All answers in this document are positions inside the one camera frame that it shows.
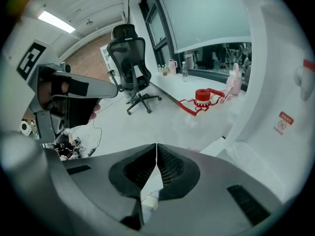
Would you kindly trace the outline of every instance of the vent grille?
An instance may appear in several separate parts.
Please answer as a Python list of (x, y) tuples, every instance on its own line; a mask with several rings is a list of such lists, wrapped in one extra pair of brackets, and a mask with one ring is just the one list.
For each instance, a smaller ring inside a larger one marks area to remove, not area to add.
[(89, 169), (91, 169), (91, 167), (89, 165), (82, 165), (82, 166), (67, 169), (67, 172), (69, 173), (69, 175), (72, 175), (72, 174), (76, 174), (76, 173), (86, 171)]
[(270, 216), (270, 213), (241, 185), (233, 185), (227, 190), (253, 226)]
[(126, 165), (124, 168), (124, 175), (142, 189), (148, 181), (155, 166), (156, 152), (155, 149), (153, 149)]
[(164, 187), (179, 178), (185, 170), (185, 164), (181, 159), (166, 152), (161, 147), (157, 148), (157, 166), (161, 172)]

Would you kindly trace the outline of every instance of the fluorescent ceiling light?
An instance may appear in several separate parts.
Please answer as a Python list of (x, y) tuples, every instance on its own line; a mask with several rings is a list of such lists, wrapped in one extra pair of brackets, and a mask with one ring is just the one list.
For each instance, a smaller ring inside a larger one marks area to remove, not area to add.
[(44, 11), (41, 13), (38, 17), (39, 20), (42, 20), (44, 22), (47, 22), (51, 25), (54, 25), (62, 30), (65, 30), (66, 32), (72, 33), (75, 28), (72, 26), (68, 25), (64, 21), (60, 20), (59, 18), (53, 16), (52, 14), (48, 13), (47, 11)]

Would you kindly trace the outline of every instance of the sign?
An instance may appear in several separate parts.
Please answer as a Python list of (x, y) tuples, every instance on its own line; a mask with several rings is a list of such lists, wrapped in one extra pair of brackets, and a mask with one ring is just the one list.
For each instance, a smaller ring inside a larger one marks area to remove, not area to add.
[(288, 125), (293, 124), (294, 119), (288, 116), (285, 112), (280, 112), (279, 117), (280, 120), (277, 126), (274, 126), (274, 130), (282, 136), (284, 134), (284, 130), (288, 127)]
[(29, 50), (24, 55), (22, 61), (20, 62), (17, 71), (22, 76), (24, 80), (27, 80), (30, 75), (34, 65), (38, 61), (39, 57), (45, 51), (46, 47), (33, 43)]

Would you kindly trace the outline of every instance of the office chair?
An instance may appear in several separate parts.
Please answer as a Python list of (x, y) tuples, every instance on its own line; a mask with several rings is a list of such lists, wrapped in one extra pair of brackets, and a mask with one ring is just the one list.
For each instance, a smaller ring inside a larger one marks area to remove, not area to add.
[[(128, 115), (131, 115), (132, 109), (138, 103), (142, 103), (147, 109), (147, 113), (152, 110), (148, 108), (144, 100), (162, 98), (158, 95), (149, 96), (147, 93), (141, 95), (140, 91), (147, 88), (150, 84), (151, 73), (146, 68), (145, 57), (145, 41), (142, 37), (138, 37), (134, 25), (124, 24), (113, 28), (112, 42), (108, 44), (107, 51), (109, 56), (113, 59), (120, 75), (121, 85), (117, 84), (114, 77), (113, 70), (109, 71), (114, 83), (118, 86), (120, 92), (125, 90), (135, 91), (138, 94), (138, 99), (127, 109)], [(138, 66), (142, 76), (136, 77), (134, 67)]]

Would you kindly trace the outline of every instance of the chair headrest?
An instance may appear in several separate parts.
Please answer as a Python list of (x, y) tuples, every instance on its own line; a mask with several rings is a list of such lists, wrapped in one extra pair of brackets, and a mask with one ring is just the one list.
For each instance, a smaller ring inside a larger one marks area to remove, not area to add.
[(132, 24), (118, 25), (112, 30), (112, 41), (137, 37), (137, 33)]

